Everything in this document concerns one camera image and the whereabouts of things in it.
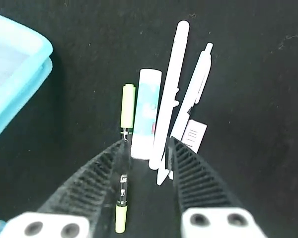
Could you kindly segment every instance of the black surface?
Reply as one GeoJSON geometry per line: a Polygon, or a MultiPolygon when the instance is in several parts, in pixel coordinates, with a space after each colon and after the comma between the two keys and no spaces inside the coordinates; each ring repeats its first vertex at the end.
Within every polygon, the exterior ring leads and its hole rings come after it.
{"type": "MultiPolygon", "coordinates": [[[[122,86],[137,84],[143,67],[165,78],[176,24],[187,19],[179,99],[214,43],[193,113],[208,125],[199,154],[269,237],[298,237],[298,0],[1,0],[0,14],[54,46],[52,74],[0,136],[0,218],[37,209],[119,139],[122,86]]],[[[122,237],[173,237],[171,183],[155,186],[145,162],[134,173],[122,237]]]]}

